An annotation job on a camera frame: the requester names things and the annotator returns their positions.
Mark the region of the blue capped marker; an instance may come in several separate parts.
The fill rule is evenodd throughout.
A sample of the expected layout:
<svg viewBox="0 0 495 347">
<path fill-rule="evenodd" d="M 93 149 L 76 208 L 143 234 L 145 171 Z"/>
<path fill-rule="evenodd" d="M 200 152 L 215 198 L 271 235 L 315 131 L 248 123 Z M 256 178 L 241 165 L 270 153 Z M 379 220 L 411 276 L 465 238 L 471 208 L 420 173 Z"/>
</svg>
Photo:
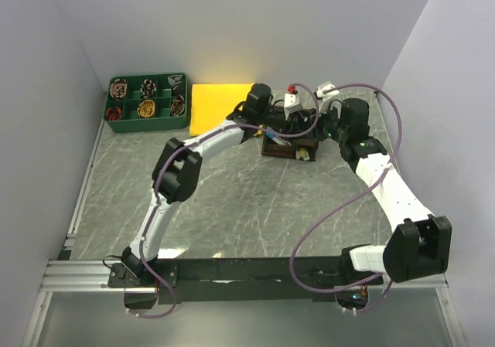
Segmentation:
<svg viewBox="0 0 495 347">
<path fill-rule="evenodd" d="M 266 135 L 267 135 L 268 138 L 270 138 L 271 140 L 273 140 L 274 143 L 277 143 L 279 145 L 283 145 L 284 144 L 283 140 L 281 138 L 279 138 L 278 136 L 276 136 L 276 135 L 274 135 L 274 134 L 272 134 L 270 132 L 267 132 Z"/>
</svg>

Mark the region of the clear blue ballpoint pen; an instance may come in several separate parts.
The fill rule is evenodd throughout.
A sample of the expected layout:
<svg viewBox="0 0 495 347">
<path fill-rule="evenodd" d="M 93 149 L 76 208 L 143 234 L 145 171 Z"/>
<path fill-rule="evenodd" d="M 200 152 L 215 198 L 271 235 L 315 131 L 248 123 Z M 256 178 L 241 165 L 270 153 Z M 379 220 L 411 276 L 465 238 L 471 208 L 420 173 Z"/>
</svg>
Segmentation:
<svg viewBox="0 0 495 347">
<path fill-rule="evenodd" d="M 292 143 L 290 141 L 284 140 L 284 139 L 282 139 L 278 136 L 275 136 L 273 134 L 270 134 L 269 138 L 271 140 L 273 140 L 273 142 L 276 143 L 277 145 L 283 145 L 283 146 L 291 146 L 292 145 Z"/>
</svg>

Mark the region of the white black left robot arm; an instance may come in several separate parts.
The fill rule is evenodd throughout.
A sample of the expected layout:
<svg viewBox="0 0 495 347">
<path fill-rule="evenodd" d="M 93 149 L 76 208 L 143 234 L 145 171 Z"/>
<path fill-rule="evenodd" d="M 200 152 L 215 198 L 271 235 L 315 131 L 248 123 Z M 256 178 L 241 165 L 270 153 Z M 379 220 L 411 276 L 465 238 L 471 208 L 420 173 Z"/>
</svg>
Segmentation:
<svg viewBox="0 0 495 347">
<path fill-rule="evenodd" d="M 166 143 L 152 173 L 148 212 L 121 255 L 127 277 L 136 286 L 144 287 L 154 279 L 152 262 L 158 257 L 166 228 L 180 204 L 196 191 L 203 162 L 245 142 L 262 129 L 278 131 L 282 137 L 293 132 L 291 111 L 286 109 L 285 102 L 277 106 L 271 102 L 270 87 L 256 83 L 246 100 L 212 130 L 185 141 L 172 138 Z"/>
</svg>

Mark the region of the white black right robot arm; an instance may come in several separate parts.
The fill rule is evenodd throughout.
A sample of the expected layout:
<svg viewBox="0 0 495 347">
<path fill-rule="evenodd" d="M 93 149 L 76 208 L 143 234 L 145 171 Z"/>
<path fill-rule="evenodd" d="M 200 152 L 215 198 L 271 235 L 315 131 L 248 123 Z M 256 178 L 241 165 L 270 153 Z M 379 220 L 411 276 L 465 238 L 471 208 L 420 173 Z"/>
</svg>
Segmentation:
<svg viewBox="0 0 495 347">
<path fill-rule="evenodd" d="M 446 272 L 452 225 L 436 216 L 409 189 L 382 143 L 370 135 L 369 104 L 359 98 L 342 100 L 320 116 L 317 134 L 338 143 L 341 157 L 366 186 L 385 213 L 392 235 L 385 245 L 347 247 L 339 274 L 348 284 L 373 273 L 402 283 Z"/>
</svg>

